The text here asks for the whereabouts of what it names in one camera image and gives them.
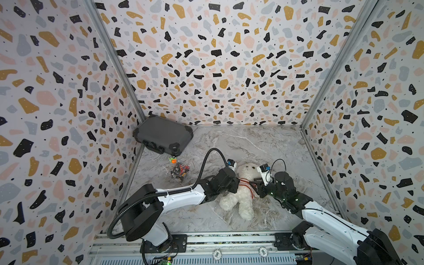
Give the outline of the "red white striped sweater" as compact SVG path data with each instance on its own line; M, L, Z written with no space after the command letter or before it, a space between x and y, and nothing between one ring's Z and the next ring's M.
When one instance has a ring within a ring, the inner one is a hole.
M257 194L256 186L255 185L252 186L250 184L250 181L249 180L244 179L244 178L239 178L238 185L239 185L239 188L242 188L242 187L247 188L250 191L250 193L251 193L251 198L252 199L259 197L259 195Z

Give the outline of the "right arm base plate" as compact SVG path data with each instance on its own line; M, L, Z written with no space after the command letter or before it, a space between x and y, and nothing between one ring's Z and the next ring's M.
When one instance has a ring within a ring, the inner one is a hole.
M278 251L310 251L314 248L308 245L305 237L307 234L312 233L312 229L321 230L320 227L314 226L312 223L302 221L293 230L283 233L275 233L273 246Z

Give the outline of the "white teddy bear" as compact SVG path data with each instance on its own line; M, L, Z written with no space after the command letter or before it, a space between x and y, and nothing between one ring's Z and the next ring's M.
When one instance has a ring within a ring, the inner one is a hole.
M254 163L245 163L244 165L237 166L236 176L252 182L255 178L260 178L261 176L257 171L257 168L258 165ZM247 188L238 187L237 193L228 193L228 195L224 196L220 200L219 205L224 211L230 211L236 205L239 205L239 216L246 221L252 221L255 217L253 200L254 199L251 198L251 193Z

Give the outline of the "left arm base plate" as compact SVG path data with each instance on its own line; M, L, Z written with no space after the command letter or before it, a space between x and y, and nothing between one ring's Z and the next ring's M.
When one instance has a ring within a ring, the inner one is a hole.
M146 241L141 246L140 253L145 254L161 254L166 252L185 253L187 249L187 234L171 234L165 242L159 246L154 246L150 241Z

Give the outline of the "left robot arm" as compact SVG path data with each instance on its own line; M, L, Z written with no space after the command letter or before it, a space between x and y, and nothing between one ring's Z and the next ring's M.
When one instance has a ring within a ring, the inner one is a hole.
M162 252L173 243L166 224L158 222L162 214L212 202L225 192L236 193L239 183L235 168L226 166L216 175L201 179L194 188L155 189L152 184L146 184L119 207L107 236L110 239L125 236L129 242L143 239Z

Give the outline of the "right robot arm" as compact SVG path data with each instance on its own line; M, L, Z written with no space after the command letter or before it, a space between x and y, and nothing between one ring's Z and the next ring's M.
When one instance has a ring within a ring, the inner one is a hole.
M308 195L297 191L287 172L271 174L271 168L257 168L260 178L251 182L260 198L269 195L302 222L291 232L292 245L315 248L346 265L399 265L390 238L381 230L354 225L325 209Z

